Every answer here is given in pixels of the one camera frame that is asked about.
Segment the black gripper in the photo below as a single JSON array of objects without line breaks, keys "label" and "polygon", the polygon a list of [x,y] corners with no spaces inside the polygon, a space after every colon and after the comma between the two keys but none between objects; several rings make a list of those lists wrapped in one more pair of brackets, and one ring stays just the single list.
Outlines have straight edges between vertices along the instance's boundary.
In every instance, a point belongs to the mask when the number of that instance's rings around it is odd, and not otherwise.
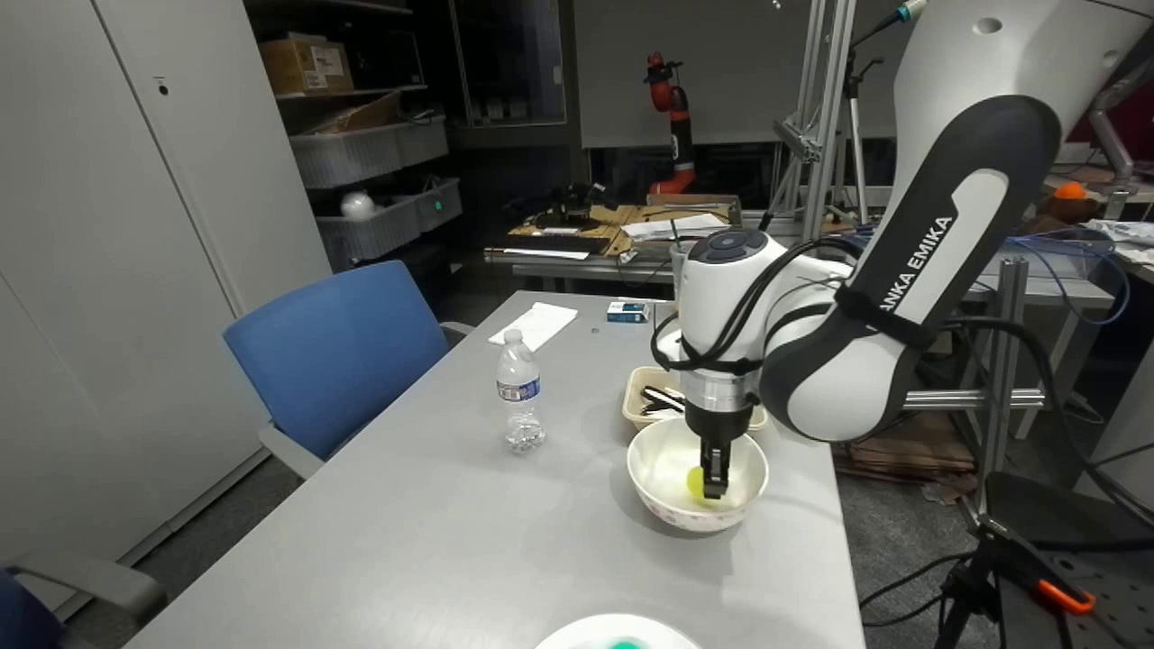
[{"label": "black gripper", "polygon": [[703,440],[701,442],[701,494],[725,497],[728,494],[734,440],[748,432],[748,416],[742,412],[706,412],[706,407],[689,402],[684,420]]}]

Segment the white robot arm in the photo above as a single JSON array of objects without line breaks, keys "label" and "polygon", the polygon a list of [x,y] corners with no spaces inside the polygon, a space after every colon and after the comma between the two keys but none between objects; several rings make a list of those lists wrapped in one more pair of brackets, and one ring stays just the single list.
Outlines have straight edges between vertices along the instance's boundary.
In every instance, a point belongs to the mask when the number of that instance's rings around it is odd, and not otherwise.
[{"label": "white robot arm", "polygon": [[712,500],[755,412],[819,442],[884,429],[922,351],[1041,192],[1154,0],[928,0],[895,72],[895,180],[862,246],[728,226],[677,277],[684,420]]}]

